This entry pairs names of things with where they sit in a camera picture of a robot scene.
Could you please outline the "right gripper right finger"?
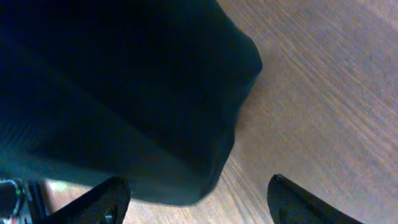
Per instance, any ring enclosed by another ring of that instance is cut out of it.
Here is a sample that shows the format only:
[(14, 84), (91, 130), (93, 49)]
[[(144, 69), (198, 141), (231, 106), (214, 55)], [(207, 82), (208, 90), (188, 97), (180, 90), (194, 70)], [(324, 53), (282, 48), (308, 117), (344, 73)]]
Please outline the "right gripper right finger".
[(269, 181), (267, 204), (275, 224), (362, 224), (281, 174)]

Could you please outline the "black t-shirt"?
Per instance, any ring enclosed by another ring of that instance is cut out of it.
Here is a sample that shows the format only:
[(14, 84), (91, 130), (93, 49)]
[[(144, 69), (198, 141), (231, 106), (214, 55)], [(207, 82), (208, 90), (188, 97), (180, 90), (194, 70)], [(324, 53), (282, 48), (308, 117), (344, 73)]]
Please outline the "black t-shirt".
[(216, 1), (2, 0), (1, 176), (193, 205), (261, 70)]

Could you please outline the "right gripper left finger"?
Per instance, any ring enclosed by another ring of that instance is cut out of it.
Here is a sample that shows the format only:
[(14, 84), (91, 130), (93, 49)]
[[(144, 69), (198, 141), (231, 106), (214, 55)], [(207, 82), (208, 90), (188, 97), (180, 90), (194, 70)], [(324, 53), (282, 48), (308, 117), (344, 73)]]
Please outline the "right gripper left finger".
[(129, 184), (112, 177), (40, 221), (41, 224), (122, 224), (131, 199)]

